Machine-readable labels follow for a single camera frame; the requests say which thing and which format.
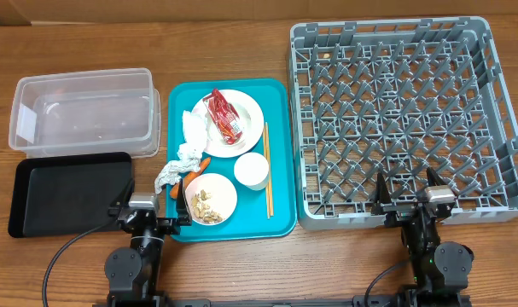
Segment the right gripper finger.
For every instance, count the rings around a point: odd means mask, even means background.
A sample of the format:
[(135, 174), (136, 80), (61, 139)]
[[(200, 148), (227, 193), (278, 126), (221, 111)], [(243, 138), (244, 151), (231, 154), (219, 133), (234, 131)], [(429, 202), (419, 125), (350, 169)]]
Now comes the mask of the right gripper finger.
[(377, 173), (376, 178), (375, 202), (377, 204), (392, 203), (391, 195), (389, 194), (385, 177), (383, 176), (381, 171)]
[(444, 179), (431, 166), (426, 169), (426, 173), (429, 188), (446, 185)]

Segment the white tissue paper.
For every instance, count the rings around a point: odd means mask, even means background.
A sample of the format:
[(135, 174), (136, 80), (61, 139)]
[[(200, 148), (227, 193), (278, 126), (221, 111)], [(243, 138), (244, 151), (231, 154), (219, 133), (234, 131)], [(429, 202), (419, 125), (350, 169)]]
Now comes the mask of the white tissue paper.
[(207, 146), (207, 118), (203, 113), (183, 112), (183, 137), (185, 143), (179, 150), (188, 156), (202, 154)]

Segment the red snack wrapper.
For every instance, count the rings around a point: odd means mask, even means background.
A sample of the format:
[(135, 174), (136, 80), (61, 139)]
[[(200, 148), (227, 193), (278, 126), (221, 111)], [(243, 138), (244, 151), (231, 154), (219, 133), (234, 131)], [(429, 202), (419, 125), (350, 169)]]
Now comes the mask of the red snack wrapper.
[(218, 89), (203, 99), (203, 104), (221, 134), (224, 142), (233, 145), (242, 137), (243, 130), (239, 123), (239, 114), (236, 109), (225, 99)]

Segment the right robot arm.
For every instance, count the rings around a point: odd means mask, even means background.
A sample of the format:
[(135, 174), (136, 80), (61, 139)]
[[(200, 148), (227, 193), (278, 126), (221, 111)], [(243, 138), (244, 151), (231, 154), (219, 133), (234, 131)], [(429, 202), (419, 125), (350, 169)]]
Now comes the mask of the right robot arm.
[(403, 285), (390, 298), (378, 298), (378, 303), (397, 307), (472, 305), (470, 297), (461, 291), (469, 285), (474, 253), (460, 243), (443, 242), (437, 230), (437, 222), (451, 216), (457, 194), (431, 167), (427, 168), (427, 180), (427, 187), (411, 202), (397, 205), (384, 176), (377, 174), (372, 213), (383, 215), (386, 227), (401, 228), (401, 240), (409, 258), (385, 269), (369, 284), (364, 294), (366, 306), (375, 302), (370, 297), (374, 285), (406, 264), (411, 265), (414, 283)]

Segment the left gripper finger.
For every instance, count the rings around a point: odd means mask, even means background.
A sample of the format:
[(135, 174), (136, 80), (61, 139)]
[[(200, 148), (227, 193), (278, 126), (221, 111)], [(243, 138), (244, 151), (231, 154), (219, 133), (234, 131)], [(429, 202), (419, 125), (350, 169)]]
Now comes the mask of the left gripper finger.
[(191, 222), (192, 217), (189, 211), (188, 201), (185, 196), (184, 180), (179, 181), (176, 211), (179, 222)]
[(120, 194), (114, 199), (113, 206), (114, 207), (123, 207), (127, 206), (131, 195), (134, 192), (135, 188), (135, 180), (131, 178), (128, 183), (123, 187)]

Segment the white paper napkin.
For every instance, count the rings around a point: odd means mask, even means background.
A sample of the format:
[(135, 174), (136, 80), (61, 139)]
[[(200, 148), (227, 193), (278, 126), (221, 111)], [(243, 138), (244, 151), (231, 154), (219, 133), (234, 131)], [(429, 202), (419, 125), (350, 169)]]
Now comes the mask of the white paper napkin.
[(175, 185), (182, 173), (197, 172), (205, 147), (196, 143), (183, 143), (178, 148), (178, 159), (170, 160), (154, 180), (154, 191), (160, 194), (166, 185)]

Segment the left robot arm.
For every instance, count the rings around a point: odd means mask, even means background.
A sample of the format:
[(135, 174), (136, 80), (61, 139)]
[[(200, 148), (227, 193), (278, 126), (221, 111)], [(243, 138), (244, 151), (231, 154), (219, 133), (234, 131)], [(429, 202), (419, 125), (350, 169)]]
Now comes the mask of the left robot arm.
[(167, 294), (157, 290), (165, 237), (178, 235), (183, 226), (192, 224), (188, 201), (182, 186), (178, 188), (175, 217), (159, 216), (156, 194), (139, 194), (130, 180), (112, 205), (108, 215), (131, 235), (128, 247), (114, 250), (106, 259), (105, 275), (109, 282), (106, 305), (173, 306)]

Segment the orange carrot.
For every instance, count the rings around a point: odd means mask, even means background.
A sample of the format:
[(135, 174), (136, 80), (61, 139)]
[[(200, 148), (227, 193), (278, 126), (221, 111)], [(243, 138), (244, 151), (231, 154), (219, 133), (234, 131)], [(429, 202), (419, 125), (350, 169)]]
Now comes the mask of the orange carrot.
[[(183, 190), (185, 190), (192, 181), (194, 181), (199, 175), (201, 175), (204, 172), (204, 170), (210, 165), (210, 163), (211, 163), (211, 158), (207, 157), (204, 160), (202, 160), (202, 162), (200, 162), (198, 171), (189, 172), (183, 178)], [(170, 191), (170, 197), (174, 200), (178, 197), (179, 187), (180, 187), (180, 184), (177, 183), (172, 187), (172, 189)]]

